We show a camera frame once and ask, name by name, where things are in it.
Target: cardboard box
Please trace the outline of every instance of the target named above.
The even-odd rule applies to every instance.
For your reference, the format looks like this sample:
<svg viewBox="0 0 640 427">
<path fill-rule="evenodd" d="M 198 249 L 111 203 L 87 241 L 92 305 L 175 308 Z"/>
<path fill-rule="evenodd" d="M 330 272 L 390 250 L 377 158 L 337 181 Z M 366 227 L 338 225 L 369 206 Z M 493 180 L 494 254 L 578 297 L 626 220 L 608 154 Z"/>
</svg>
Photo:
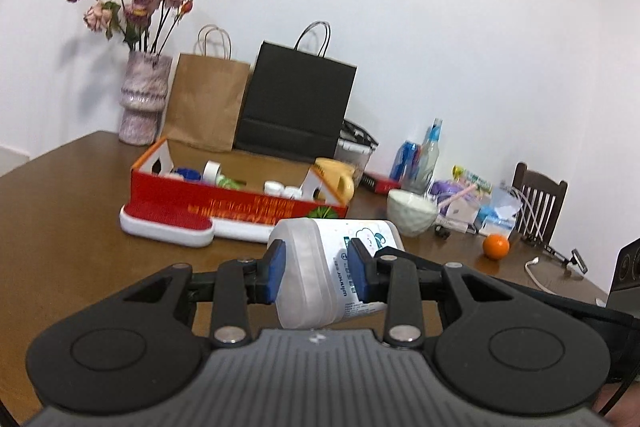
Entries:
<svg viewBox="0 0 640 427">
<path fill-rule="evenodd" d="M 204 170 L 220 163 L 228 178 L 245 182 L 243 190 L 166 178 L 174 166 Z M 301 187 L 303 200 L 267 196 L 264 182 Z M 131 168 L 131 201 L 183 208 L 201 216 L 275 225 L 287 217 L 345 217 L 347 204 L 308 164 L 233 150 L 206 152 L 161 138 Z"/>
</svg>

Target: paper bag handle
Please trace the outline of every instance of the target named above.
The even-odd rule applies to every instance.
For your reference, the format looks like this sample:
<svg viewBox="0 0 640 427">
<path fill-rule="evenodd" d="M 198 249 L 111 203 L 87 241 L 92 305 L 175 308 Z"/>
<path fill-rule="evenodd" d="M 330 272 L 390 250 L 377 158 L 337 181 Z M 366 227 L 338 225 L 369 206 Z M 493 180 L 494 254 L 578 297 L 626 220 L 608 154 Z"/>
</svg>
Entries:
<svg viewBox="0 0 640 427">
<path fill-rule="evenodd" d="M 204 38 L 202 38 L 202 32 L 204 30 L 207 30 L 207 32 L 204 34 Z M 222 36 L 222 49 L 223 49 L 224 58 L 226 60 L 231 60 L 231 37 L 226 32 L 226 30 L 219 28 L 215 24 L 205 24 L 202 28 L 200 28 L 200 31 L 198 32 L 198 41 L 196 43 L 200 49 L 200 53 L 205 57 L 207 56 L 207 38 L 209 37 L 209 34 L 211 32 L 220 33 L 220 35 Z"/>
<path fill-rule="evenodd" d="M 298 41 L 296 42 L 296 45 L 293 47 L 293 49 L 296 50 L 298 48 L 302 37 L 308 34 L 313 28 L 320 25 L 324 26 L 324 42 L 322 43 L 322 46 L 320 46 L 318 57 L 324 57 L 326 55 L 327 49 L 329 48 L 329 41 L 331 40 L 331 25 L 327 21 L 316 21 L 307 26 L 302 34 L 298 37 Z"/>
</svg>

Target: blue gripper pad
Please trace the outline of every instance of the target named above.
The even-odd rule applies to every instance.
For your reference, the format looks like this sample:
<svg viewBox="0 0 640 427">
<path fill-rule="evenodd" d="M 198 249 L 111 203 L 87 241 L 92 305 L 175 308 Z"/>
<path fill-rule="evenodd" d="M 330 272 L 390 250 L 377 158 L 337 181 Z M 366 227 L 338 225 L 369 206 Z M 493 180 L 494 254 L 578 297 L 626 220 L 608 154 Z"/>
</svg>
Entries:
<svg viewBox="0 0 640 427">
<path fill-rule="evenodd" d="M 269 278 L 267 283 L 268 303 L 274 303 L 278 296 L 282 276 L 287 264 L 287 245 L 284 241 L 277 239 L 271 243 L 265 257 L 269 256 Z"/>
<path fill-rule="evenodd" d="M 362 241 L 358 238 L 351 239 L 347 246 L 349 274 L 351 275 L 351 281 L 356 288 L 358 299 L 364 303 L 369 302 L 367 300 L 369 296 L 369 287 L 367 286 L 367 277 L 364 271 L 365 261 L 368 261 L 369 259 L 371 259 L 371 256 Z"/>
</svg>

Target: white pill bottle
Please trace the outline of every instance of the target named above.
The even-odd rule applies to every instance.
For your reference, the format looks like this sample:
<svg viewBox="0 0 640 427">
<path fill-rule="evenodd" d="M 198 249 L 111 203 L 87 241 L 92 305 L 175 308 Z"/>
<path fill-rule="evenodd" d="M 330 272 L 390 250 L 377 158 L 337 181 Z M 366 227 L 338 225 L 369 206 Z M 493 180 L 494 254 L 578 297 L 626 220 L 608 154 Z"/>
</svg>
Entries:
<svg viewBox="0 0 640 427">
<path fill-rule="evenodd" d="M 276 298 L 283 328 L 321 328 L 385 308 L 383 303 L 358 300 L 347 264 L 347 245 L 355 237 L 372 257 L 385 247 L 404 250 L 390 221 L 300 217 L 277 223 L 269 244 L 281 239 L 287 247 L 287 266 Z"/>
</svg>

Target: white bottle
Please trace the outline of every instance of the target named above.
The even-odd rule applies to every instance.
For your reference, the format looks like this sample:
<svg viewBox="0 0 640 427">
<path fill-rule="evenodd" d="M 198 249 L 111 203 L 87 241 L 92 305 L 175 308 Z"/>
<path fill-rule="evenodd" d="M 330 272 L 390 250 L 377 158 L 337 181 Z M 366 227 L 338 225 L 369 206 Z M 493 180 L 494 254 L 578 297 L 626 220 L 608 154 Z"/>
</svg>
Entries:
<svg viewBox="0 0 640 427">
<path fill-rule="evenodd" d="M 383 303 L 358 300 L 347 263 L 347 245 L 359 238 L 373 256 L 380 248 L 404 250 L 396 226 L 367 219 L 281 219 L 269 237 L 285 242 L 287 264 L 276 298 L 283 328 L 321 328 L 368 315 Z"/>
<path fill-rule="evenodd" d="M 411 176 L 408 176 L 402 183 L 402 188 L 415 194 L 424 195 L 429 190 L 429 184 L 433 177 L 433 171 L 440 155 L 440 149 L 438 148 L 438 140 L 440 139 L 440 129 L 442 127 L 442 120 L 436 118 L 431 127 L 431 132 L 426 142 L 420 148 L 420 159 L 418 160 L 418 166 L 412 172 Z"/>
</svg>

